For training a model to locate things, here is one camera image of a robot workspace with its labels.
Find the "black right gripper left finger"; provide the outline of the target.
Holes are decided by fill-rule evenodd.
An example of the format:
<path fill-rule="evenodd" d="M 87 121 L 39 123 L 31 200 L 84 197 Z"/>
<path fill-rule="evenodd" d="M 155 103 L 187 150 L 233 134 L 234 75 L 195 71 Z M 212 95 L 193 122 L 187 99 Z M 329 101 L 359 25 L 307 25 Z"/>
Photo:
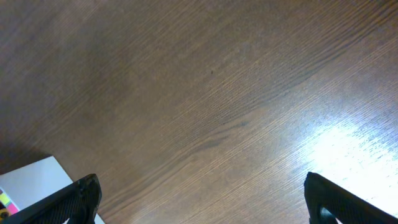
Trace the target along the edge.
<path fill-rule="evenodd" d="M 35 204 L 1 220 L 2 224 L 95 224 L 102 198 L 96 174 L 89 174 Z"/>

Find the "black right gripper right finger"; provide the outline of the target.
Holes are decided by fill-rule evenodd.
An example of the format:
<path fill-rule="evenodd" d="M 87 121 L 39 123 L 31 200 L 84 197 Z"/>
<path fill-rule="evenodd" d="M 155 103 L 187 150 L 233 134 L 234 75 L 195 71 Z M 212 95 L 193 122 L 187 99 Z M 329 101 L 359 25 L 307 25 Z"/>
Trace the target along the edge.
<path fill-rule="evenodd" d="M 393 223 L 397 218 L 378 209 L 320 174 L 309 172 L 304 182 L 309 223 Z"/>

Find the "colourful puzzle cube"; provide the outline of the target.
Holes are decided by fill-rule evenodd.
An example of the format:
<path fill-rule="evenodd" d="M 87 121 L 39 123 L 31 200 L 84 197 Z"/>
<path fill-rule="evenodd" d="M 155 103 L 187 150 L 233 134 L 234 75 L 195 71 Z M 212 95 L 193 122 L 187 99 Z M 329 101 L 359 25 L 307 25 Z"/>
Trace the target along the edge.
<path fill-rule="evenodd" d="M 19 208 L 3 189 L 0 190 L 0 206 L 1 221 L 19 212 Z"/>

